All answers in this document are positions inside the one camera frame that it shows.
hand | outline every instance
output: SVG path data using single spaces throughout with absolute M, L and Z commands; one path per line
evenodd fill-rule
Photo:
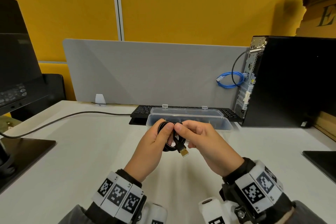
M 208 166 L 224 177 L 236 170 L 244 159 L 216 132 L 209 123 L 193 120 L 175 124 L 175 131 L 187 141 L 188 148 L 199 150 Z
M 158 166 L 162 150 L 174 129 L 173 123 L 167 123 L 158 134 L 159 125 L 164 119 L 158 120 L 141 138 L 135 152 L 124 170 L 139 182 Z

metal strip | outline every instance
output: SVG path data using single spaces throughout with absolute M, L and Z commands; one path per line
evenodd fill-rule
M 67 64 L 67 62 L 64 61 L 41 61 L 41 60 L 39 60 L 38 63 Z
M 115 16 L 117 19 L 118 40 L 124 41 L 124 23 L 121 9 L 121 0 L 114 0 Z

plastic container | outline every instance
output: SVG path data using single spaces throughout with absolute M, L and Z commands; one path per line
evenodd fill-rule
M 196 108 L 161 108 L 153 107 L 148 116 L 146 126 L 150 128 L 159 119 L 172 122 L 183 122 L 185 120 L 196 120 L 210 123 L 214 129 L 224 132 L 223 136 L 228 138 L 228 134 L 233 129 L 231 123 L 224 115 L 216 109 L 196 109 Z

person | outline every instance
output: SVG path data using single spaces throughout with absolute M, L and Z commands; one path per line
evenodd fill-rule
M 242 158 L 211 124 L 192 120 L 184 121 L 182 124 L 169 122 L 158 133 L 159 125 L 164 121 L 163 119 L 158 120 L 145 133 L 128 164 L 124 169 L 116 172 L 118 175 L 141 187 L 141 183 L 158 166 L 166 142 L 171 144 L 173 141 L 173 130 L 189 141 L 188 148 L 199 150 L 209 168 L 223 177 L 224 181 L 236 180 L 246 173 L 247 165 L 251 163 L 251 160 Z M 260 224 L 325 224 L 303 203 L 291 202 L 285 194 L 283 195 L 287 208 L 270 209 L 266 219 Z M 111 217 L 93 202 L 88 210 L 79 205 L 75 206 L 59 224 L 107 224 L 111 222 Z

black keyboard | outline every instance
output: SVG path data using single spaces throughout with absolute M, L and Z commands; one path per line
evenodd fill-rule
M 131 121 L 129 124 L 134 125 L 145 125 L 148 115 L 151 113 L 151 109 L 153 107 L 162 107 L 160 105 L 139 105 L 131 114 Z M 190 107 L 190 106 L 169 106 L 170 108 L 197 108 L 202 109 L 202 107 Z M 209 109 L 217 109 L 221 111 L 225 118 L 227 118 L 230 122 L 242 122 L 243 119 L 236 115 L 229 108 L 209 108 Z

